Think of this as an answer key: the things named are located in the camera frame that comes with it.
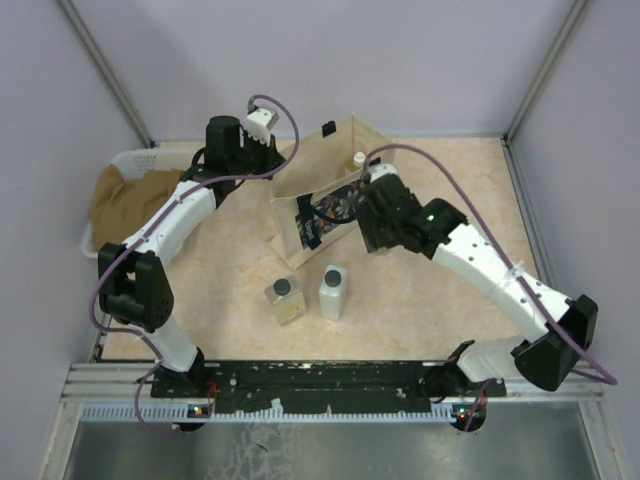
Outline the amber liquid clear bottle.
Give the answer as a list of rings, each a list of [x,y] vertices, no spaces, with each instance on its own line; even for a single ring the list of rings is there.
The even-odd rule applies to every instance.
[[[361,151],[356,152],[344,162],[342,166],[343,175],[348,176],[353,173],[360,173],[365,161],[366,154]]]

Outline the cream canvas tote bag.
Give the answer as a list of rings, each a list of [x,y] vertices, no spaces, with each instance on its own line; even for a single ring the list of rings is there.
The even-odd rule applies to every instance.
[[[354,157],[391,139],[353,113],[282,152],[293,160],[267,183],[256,209],[261,238],[292,270],[355,226],[361,169]]]

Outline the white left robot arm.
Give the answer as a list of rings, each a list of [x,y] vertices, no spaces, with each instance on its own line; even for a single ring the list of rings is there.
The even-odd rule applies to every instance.
[[[174,295],[166,268],[196,227],[244,181],[267,179],[282,168],[272,128],[279,118],[269,107],[255,107],[244,121],[214,116],[205,145],[182,174],[174,192],[143,227],[122,243],[98,253],[98,286],[93,305],[116,321],[115,333],[147,344],[160,367],[184,395],[201,394],[207,371],[201,351],[173,317]]]

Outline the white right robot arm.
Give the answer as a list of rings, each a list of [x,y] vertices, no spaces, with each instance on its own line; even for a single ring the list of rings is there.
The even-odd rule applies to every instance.
[[[515,337],[470,342],[454,354],[448,387],[470,395],[489,379],[519,375],[553,392],[592,343],[598,315],[588,296],[572,299],[517,267],[507,267],[466,216],[436,198],[426,205],[382,163],[364,177],[356,219],[368,252],[401,246],[464,278],[518,328]]]

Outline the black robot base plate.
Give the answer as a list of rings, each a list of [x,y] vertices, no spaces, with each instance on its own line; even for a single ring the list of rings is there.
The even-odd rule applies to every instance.
[[[451,361],[257,361],[198,360],[177,373],[161,367],[151,397],[196,399],[208,413],[265,414],[275,405],[293,415],[427,414],[448,398],[506,395],[504,384],[467,379]]]

